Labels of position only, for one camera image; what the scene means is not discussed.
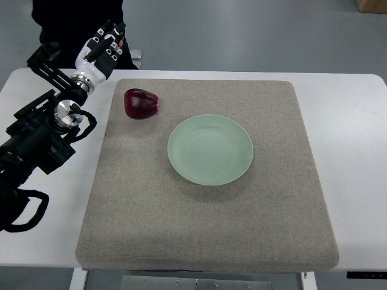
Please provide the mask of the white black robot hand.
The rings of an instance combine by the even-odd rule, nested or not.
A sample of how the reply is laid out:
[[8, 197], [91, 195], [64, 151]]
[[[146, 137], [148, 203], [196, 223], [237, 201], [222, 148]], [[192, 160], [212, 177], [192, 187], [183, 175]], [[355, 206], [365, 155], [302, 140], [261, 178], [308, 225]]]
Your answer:
[[76, 58], [76, 70], [71, 77], [86, 82], [90, 91], [106, 81], [127, 47], [125, 28], [124, 23], [106, 21], [84, 44]]

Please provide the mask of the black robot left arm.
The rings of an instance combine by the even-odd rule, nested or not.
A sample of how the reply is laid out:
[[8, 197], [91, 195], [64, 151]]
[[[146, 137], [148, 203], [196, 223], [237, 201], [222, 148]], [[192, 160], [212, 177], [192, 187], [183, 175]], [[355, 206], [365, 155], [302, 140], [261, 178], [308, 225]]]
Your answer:
[[95, 117], [81, 107], [88, 92], [80, 83], [56, 68], [57, 42], [41, 45], [27, 60], [28, 67], [55, 86], [14, 114], [16, 121], [1, 146], [1, 230], [20, 233], [34, 228], [43, 218], [49, 196], [20, 186], [35, 168], [49, 174], [62, 166], [75, 150], [72, 143], [89, 135]]

